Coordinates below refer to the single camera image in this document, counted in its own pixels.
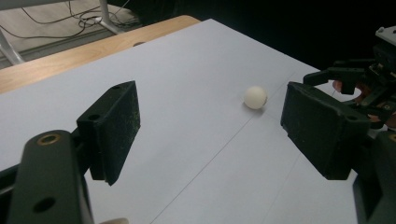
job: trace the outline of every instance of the metal bracket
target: metal bracket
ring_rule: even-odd
[[[7,57],[7,59],[13,64],[24,63],[22,56],[9,44],[3,32],[0,30],[0,50]]]
[[[107,0],[99,0],[99,2],[100,2],[100,8],[101,8],[101,11],[102,11],[102,19],[100,21],[100,24],[103,27],[105,27],[107,30],[113,32],[115,35],[119,35],[119,34],[125,33],[119,27],[115,26],[113,24],[113,22],[111,22],[110,17],[108,16]]]

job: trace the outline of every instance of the wooden table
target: wooden table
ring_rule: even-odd
[[[139,42],[147,42],[171,34],[198,22],[190,16],[179,16],[125,34],[114,35],[81,47],[4,68],[0,70],[0,93],[58,75],[85,63],[131,48]]]

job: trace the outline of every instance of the floor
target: floor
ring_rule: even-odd
[[[111,20],[122,26],[123,30],[139,27],[138,19],[131,10],[111,5],[108,9]],[[114,35],[94,20],[86,21],[84,26],[82,20],[100,15],[98,0],[79,0],[3,10],[0,11],[0,25],[13,48],[25,61],[31,61]],[[0,68],[8,66],[11,64],[0,52]]]

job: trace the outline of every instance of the screw hole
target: screw hole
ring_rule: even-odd
[[[97,119],[99,119],[99,118],[100,118],[99,115],[90,115],[90,116],[88,117],[89,120],[97,120]]]
[[[33,211],[35,213],[43,213],[55,205],[55,199],[48,197],[35,204]]]

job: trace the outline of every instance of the cable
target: cable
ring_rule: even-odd
[[[111,16],[111,18],[113,18],[114,16],[116,16],[117,13],[119,13],[119,11],[122,10],[130,1],[131,1],[131,0],[126,1],[126,2],[124,3],[124,5],[122,5],[122,7],[120,7],[119,10],[117,10],[117,11]]]
[[[7,33],[9,33],[12,36],[15,36],[17,38],[21,38],[21,39],[34,39],[34,38],[51,38],[51,39],[64,39],[64,38],[70,38],[70,37],[74,37],[76,35],[81,34],[82,32],[84,32],[85,27],[82,28],[82,30],[80,30],[78,33],[73,34],[73,35],[66,35],[66,36],[51,36],[51,35],[34,35],[34,36],[20,36],[20,35],[14,35],[12,34],[9,30],[7,30],[6,28],[4,28],[2,25],[0,25],[0,28],[3,29],[4,31],[6,31]]]
[[[115,13],[113,12],[109,12],[109,14],[111,14],[111,18],[115,18],[117,22],[113,23],[121,28],[129,28],[129,27],[133,27],[135,24],[138,23],[137,19],[132,19],[130,21],[125,21],[125,22],[121,22],[119,20],[119,18],[117,17],[117,13],[120,12],[120,10],[122,10],[128,3],[130,2],[130,0],[127,0],[124,5],[119,8],[119,10],[117,10]],[[64,38],[70,38],[70,37],[74,37],[77,36],[79,34],[81,34],[82,32],[85,31],[85,29],[90,28],[98,23],[100,23],[99,20],[97,20],[98,18],[101,18],[101,16],[90,16],[87,18],[83,18],[83,16],[87,15],[88,13],[94,13],[94,12],[101,12],[101,11],[95,11],[95,9],[99,8],[99,7],[94,7],[82,12],[79,12],[77,14],[75,14],[72,11],[71,8],[71,2],[68,1],[68,8],[69,8],[69,12],[70,12],[70,16],[69,17],[65,17],[56,21],[37,21],[35,20],[23,7],[21,8],[23,10],[23,12],[34,22],[38,23],[38,24],[52,24],[52,23],[56,23],[59,21],[64,21],[70,18],[75,18],[78,19],[78,26],[81,28],[81,30],[79,32],[77,32],[76,34],[73,35],[66,35],[66,36],[51,36],[51,35],[34,35],[34,36],[20,36],[20,35],[14,35],[12,34],[9,30],[7,30],[4,26],[0,25],[0,28],[3,29],[4,31],[6,31],[8,34],[15,36],[17,38],[21,38],[21,39],[33,39],[33,38],[52,38],[52,39],[64,39]]]
[[[79,14],[82,14],[82,13],[86,13],[86,12],[95,10],[95,9],[97,9],[97,8],[99,8],[99,7],[93,7],[93,8],[91,8],[91,9],[88,9],[88,10],[85,10],[85,11],[82,11],[82,12],[79,12],[78,14],[75,14],[75,15],[79,15]],[[58,22],[58,21],[64,21],[64,20],[67,20],[67,19],[70,19],[70,18],[74,18],[74,16],[69,16],[69,17],[65,17],[65,18],[59,19],[59,20],[57,20],[57,21],[37,21],[37,20],[35,20],[35,19],[34,19],[23,7],[22,7],[21,9],[23,10],[23,12],[24,12],[32,21],[34,21],[34,22],[36,22],[36,23],[38,23],[38,24],[52,24],[52,23],[55,23],[55,22]]]

